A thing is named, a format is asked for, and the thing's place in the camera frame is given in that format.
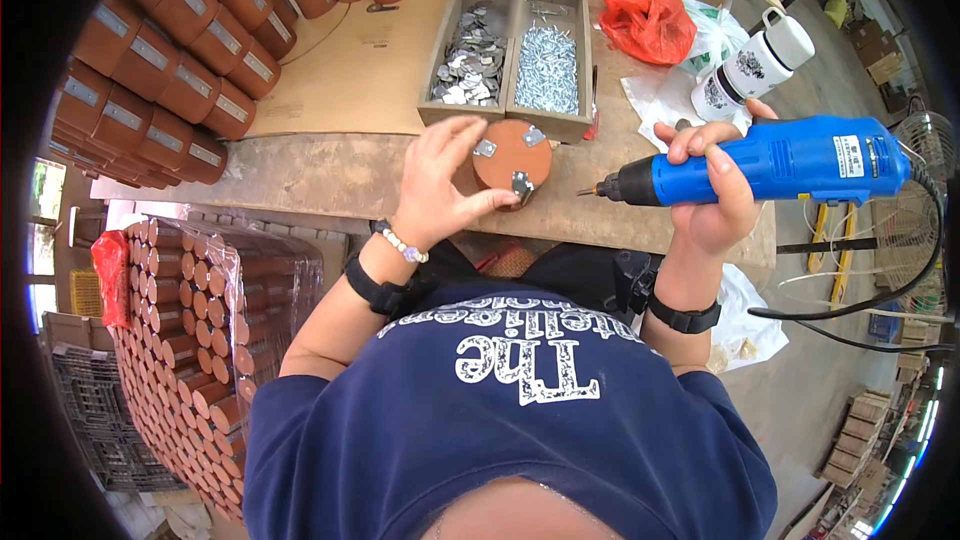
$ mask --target hand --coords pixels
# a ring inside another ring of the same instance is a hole
[[[777,119],[773,109],[755,98],[747,99],[751,115]],[[736,243],[746,238],[757,225],[761,205],[737,164],[718,146],[727,140],[742,138],[737,127],[711,121],[681,132],[665,123],[654,124],[654,134],[667,145],[667,161],[679,165],[692,156],[705,155],[706,174],[719,201],[711,205],[676,205],[670,210],[674,235],[714,257],[723,257]]]
[[[408,246],[429,250],[498,207],[520,202],[502,188],[463,196],[450,181],[486,130],[486,119],[451,116],[426,128],[407,147],[400,204],[390,225]]]

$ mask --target necklace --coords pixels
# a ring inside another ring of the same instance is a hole
[[[597,528],[600,528],[601,530],[605,530],[605,531],[606,531],[606,528],[607,528],[606,524],[604,524],[604,523],[601,522],[599,519],[597,519],[596,517],[594,517],[594,513],[586,510],[585,508],[583,508],[582,506],[580,506],[580,504],[574,502],[573,500],[571,500],[570,498],[568,498],[566,495],[563,495],[563,494],[561,494],[560,492],[557,492],[556,490],[554,490],[554,489],[551,488],[550,486],[546,485],[545,483],[537,483],[537,486],[543,488],[543,489],[546,490],[547,492],[552,493],[555,497],[557,497],[557,498],[560,499],[561,501],[564,501],[565,503],[567,503],[568,505],[570,505],[570,507],[572,507],[573,509],[580,511],[580,513],[581,513],[582,515],[584,515],[587,519],[589,519],[591,522],[593,522],[593,524],[594,524]],[[446,511],[446,510],[444,510],[442,513],[439,514],[439,518],[437,519],[437,529],[436,529],[436,531],[434,532],[434,536],[433,536],[433,537],[434,537],[434,540],[440,540],[441,529],[442,529],[443,526],[444,526],[444,517],[445,517],[446,515],[447,515],[447,511]],[[618,535],[617,535],[617,534],[611,533],[611,534],[608,534],[608,535],[609,535],[610,540],[618,540]]]

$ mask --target person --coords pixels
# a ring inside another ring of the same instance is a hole
[[[377,290],[401,295],[422,255],[517,202],[504,189],[462,196],[450,181],[486,126],[454,116],[411,142],[389,229],[347,265],[350,279],[323,297],[279,377],[257,391],[250,537],[762,538],[774,478],[706,367],[709,330],[677,330],[647,310],[638,337],[606,312],[502,281],[441,284],[389,322],[374,311],[385,311]],[[724,256],[760,213],[718,145],[740,135],[722,122],[654,132],[671,163],[705,155],[719,198],[672,208],[654,297],[715,312]]]

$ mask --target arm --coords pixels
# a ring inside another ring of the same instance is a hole
[[[450,181],[487,129],[486,120],[450,117],[431,125],[407,148],[393,233],[408,246],[426,252],[498,207],[519,198],[506,189],[486,189],[464,197]],[[360,251],[360,266],[378,284],[406,284],[417,268],[381,234]],[[330,288],[296,333],[280,366],[280,376],[312,375],[332,380],[343,372],[386,323],[370,310],[345,276]]]
[[[747,100],[747,109],[754,116],[777,118],[773,110],[759,100]],[[657,123],[654,133],[670,145],[667,152],[670,163],[678,165],[690,155],[705,155],[710,186],[719,198],[713,205],[677,205],[670,210],[674,234],[654,285],[656,298],[667,307],[677,311],[702,311],[714,304],[720,292],[724,258],[731,247],[754,229],[760,206],[754,202],[750,184],[737,164],[717,146],[717,143],[740,138],[736,127],[712,121],[677,132]],[[647,310],[640,337],[670,362],[676,375],[708,371],[710,330],[680,333]]]

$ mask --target pile of screws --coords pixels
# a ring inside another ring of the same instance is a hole
[[[517,63],[516,94],[520,107],[576,115],[577,42],[557,26],[531,27],[523,34]]]
[[[433,102],[495,106],[503,80],[506,17],[480,0],[460,16],[445,62],[437,67]]]

